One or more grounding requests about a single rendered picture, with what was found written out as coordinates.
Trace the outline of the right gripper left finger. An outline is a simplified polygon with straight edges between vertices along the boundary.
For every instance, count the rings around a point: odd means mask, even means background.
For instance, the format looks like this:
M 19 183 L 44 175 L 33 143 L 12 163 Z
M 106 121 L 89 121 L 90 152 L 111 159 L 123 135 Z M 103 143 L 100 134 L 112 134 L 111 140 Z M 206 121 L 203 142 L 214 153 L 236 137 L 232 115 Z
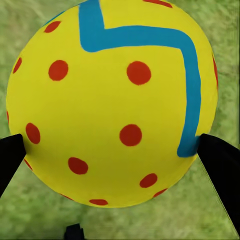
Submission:
M 0 139 L 0 198 L 25 156 L 21 134 Z

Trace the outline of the easter egg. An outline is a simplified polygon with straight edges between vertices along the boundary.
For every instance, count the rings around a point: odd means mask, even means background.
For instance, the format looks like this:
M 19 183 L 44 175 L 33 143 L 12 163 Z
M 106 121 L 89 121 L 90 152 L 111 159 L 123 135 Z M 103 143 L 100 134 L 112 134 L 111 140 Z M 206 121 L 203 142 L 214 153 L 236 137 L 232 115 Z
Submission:
M 6 114 L 48 187 L 98 208 L 144 203 L 198 157 L 218 101 L 212 47 L 166 0 L 88 0 L 43 25 L 9 77 Z

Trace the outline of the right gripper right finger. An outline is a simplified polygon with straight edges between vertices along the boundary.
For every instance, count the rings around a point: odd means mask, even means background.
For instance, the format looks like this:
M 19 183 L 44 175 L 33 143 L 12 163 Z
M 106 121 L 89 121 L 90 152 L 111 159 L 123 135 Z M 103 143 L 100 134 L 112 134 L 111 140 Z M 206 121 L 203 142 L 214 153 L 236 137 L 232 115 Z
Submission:
M 204 133 L 197 153 L 240 237 L 240 150 Z

